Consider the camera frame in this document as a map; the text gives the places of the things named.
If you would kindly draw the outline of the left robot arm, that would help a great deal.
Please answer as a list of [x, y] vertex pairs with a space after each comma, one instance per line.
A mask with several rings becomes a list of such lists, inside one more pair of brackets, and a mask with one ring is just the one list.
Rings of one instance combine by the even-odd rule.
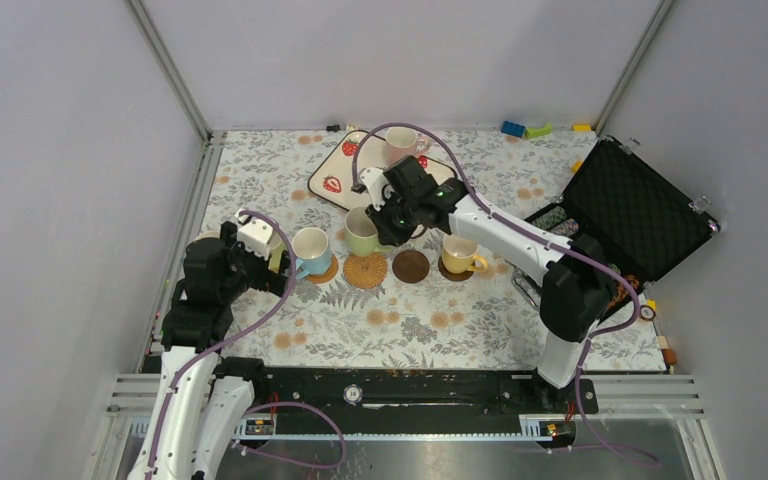
[[246, 212], [187, 245], [162, 322], [158, 392], [129, 478], [215, 478], [244, 411], [269, 401], [268, 381], [253, 371], [258, 361], [223, 358], [221, 351], [243, 293], [288, 299], [295, 257], [276, 255], [270, 245], [285, 237], [273, 219]]

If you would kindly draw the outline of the pink mug back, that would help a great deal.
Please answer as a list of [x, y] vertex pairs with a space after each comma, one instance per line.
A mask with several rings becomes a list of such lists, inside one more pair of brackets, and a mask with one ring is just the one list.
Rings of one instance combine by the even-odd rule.
[[430, 139], [420, 132], [403, 126], [393, 126], [387, 129], [385, 135], [384, 157], [388, 165], [392, 165], [406, 156], [424, 155], [430, 149]]

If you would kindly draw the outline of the yellow-green mug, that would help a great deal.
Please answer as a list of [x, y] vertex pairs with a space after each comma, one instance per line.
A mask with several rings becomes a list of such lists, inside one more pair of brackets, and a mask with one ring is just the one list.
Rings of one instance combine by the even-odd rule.
[[284, 242], [281, 239], [278, 239], [277, 242], [270, 247], [270, 257], [268, 262], [270, 271], [274, 273], [281, 272], [282, 258], [285, 250]]

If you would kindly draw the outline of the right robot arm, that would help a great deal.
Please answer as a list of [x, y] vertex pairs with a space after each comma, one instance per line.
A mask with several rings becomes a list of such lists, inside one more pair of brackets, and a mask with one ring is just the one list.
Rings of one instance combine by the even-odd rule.
[[419, 228], [436, 229], [501, 255], [537, 284], [549, 334], [533, 396], [549, 412], [567, 405], [585, 339], [616, 293], [599, 242], [541, 230], [492, 206], [458, 178], [438, 182], [414, 156], [352, 174], [353, 191], [370, 198], [366, 214], [383, 244], [401, 246]]

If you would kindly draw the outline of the green mug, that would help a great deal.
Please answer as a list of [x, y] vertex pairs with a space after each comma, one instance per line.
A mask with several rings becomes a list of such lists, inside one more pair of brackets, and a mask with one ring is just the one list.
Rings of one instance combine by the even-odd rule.
[[350, 252], [358, 257], [387, 251], [387, 248], [379, 242], [378, 230], [368, 217], [365, 207], [357, 207], [347, 213], [345, 239]]

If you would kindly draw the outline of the yellow mug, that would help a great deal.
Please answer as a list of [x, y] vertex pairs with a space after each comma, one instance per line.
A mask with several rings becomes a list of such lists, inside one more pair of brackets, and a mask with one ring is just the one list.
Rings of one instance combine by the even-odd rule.
[[442, 257], [446, 268], [453, 273], [484, 272], [488, 261], [479, 253], [479, 244], [456, 235], [447, 235], [442, 242]]

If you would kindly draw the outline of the blue mug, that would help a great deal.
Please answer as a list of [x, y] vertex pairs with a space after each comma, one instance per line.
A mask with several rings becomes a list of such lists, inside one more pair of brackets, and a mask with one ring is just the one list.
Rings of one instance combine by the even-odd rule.
[[291, 240], [296, 256], [296, 279], [324, 275], [332, 263], [332, 251], [325, 231], [317, 227], [299, 230]]

